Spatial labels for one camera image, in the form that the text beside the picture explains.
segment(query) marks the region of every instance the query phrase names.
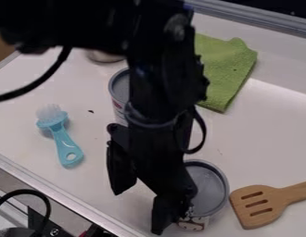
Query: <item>wire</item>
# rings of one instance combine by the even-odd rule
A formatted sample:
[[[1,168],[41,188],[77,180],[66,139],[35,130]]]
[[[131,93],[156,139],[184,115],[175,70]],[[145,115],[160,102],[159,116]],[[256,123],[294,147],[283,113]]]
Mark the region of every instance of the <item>wire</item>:
[[[50,204],[48,198],[43,193],[35,191],[35,190],[29,190],[29,189],[16,190],[16,191],[13,191],[11,193],[7,193],[6,195],[0,197],[0,205],[2,205],[4,202],[6,202],[9,198],[11,198],[13,196],[17,196],[17,195],[22,195],[22,194],[30,194],[30,195],[40,197],[46,205],[46,213],[45,213],[44,219],[43,219],[41,225],[39,226],[39,228],[37,228],[37,230],[35,230],[35,232],[30,237],[42,236],[43,229],[45,228],[45,226],[46,226],[46,224],[49,220],[49,217],[51,216],[51,210],[52,210],[52,207],[51,207],[51,204]]]
[[[27,94],[30,91],[34,90],[35,88],[39,87],[44,82],[46,82],[51,76],[53,76],[53,74],[59,69],[59,67],[66,61],[66,59],[70,55],[71,49],[72,47],[64,46],[57,58],[57,61],[52,65],[51,68],[49,68],[49,70],[45,74],[43,74],[39,79],[33,81],[32,83],[24,87],[18,88],[17,90],[14,90],[9,93],[0,94],[0,102],[14,99],[16,97]]]

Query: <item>brush bristles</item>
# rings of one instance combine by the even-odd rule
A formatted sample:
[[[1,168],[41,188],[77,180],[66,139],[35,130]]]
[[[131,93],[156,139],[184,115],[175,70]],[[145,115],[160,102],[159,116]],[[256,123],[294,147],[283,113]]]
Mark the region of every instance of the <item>brush bristles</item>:
[[[52,121],[61,116],[61,109],[59,105],[47,105],[43,108],[40,108],[36,112],[36,116],[42,122]]]

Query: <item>can lid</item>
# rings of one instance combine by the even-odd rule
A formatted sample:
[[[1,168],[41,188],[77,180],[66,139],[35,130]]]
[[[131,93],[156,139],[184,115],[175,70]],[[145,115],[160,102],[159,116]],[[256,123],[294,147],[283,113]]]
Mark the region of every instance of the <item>can lid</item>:
[[[205,161],[188,160],[186,168],[198,187],[198,194],[192,199],[192,217],[210,216],[227,203],[229,184],[225,175],[214,165]]]
[[[129,81],[129,69],[123,69],[117,72],[111,78],[109,83],[109,91],[111,96],[119,102],[123,102],[124,104],[129,100]]]

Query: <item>spatula handle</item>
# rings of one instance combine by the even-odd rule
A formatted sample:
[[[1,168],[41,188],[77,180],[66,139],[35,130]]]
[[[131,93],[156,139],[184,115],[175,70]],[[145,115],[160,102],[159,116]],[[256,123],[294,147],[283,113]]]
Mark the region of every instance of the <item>spatula handle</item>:
[[[283,198],[288,204],[306,199],[306,181],[281,189]]]

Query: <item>brush handle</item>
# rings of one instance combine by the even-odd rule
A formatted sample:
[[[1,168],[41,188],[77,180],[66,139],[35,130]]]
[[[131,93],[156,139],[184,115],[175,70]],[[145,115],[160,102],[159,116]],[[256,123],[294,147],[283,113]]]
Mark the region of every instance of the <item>brush handle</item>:
[[[83,160],[81,148],[69,137],[64,126],[61,125],[57,129],[51,130],[57,144],[58,157],[62,166],[72,168],[78,165]]]
[[[280,190],[288,205],[306,200],[306,181]]]

